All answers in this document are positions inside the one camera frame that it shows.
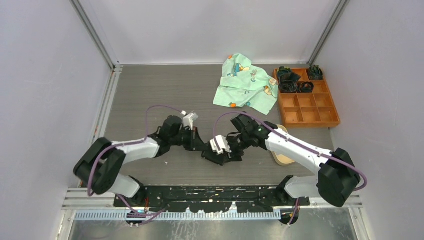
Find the beige oval tray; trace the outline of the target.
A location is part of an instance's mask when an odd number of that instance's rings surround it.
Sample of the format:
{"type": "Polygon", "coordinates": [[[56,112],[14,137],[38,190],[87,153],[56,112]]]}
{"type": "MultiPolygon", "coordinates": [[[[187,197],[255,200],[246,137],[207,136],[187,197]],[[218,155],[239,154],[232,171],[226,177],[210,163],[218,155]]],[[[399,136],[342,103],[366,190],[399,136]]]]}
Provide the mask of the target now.
{"type": "Polygon", "coordinates": [[[289,158],[285,155],[276,154],[274,151],[272,151],[271,153],[272,153],[272,156],[273,156],[275,162],[280,166],[288,166],[288,165],[295,163],[294,160],[292,160],[291,158],[289,158]]]}

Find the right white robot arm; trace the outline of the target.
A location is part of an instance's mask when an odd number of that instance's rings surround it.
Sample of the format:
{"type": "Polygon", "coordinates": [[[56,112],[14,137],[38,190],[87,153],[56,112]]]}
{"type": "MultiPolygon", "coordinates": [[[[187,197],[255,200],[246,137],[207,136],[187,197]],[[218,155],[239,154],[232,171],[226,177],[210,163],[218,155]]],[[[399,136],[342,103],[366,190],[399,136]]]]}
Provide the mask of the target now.
{"type": "Polygon", "coordinates": [[[234,114],[231,123],[237,134],[215,135],[202,152],[202,158],[222,166],[242,161],[244,151],[256,147],[288,157],[311,171],[312,176],[287,176],[280,183],[277,198],[281,204],[288,206],[299,198],[321,197],[341,208],[353,192],[367,185],[366,177],[344,149],[317,147],[246,112],[234,114]]]}

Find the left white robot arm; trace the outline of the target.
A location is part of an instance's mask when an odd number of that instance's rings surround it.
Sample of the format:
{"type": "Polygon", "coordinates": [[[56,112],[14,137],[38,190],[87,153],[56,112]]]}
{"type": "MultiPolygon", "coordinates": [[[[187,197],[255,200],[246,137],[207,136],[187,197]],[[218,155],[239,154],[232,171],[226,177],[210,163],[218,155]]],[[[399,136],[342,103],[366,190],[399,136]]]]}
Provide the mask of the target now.
{"type": "Polygon", "coordinates": [[[173,146],[182,146],[190,152],[206,150],[207,145],[194,126],[197,118],[194,112],[183,118],[171,115],[156,132],[138,140],[112,142],[101,137],[77,162],[73,173],[90,188],[90,195],[110,192],[126,197],[135,207],[141,206],[146,200],[145,187],[134,177],[121,174],[122,166],[161,157],[173,146]]]}

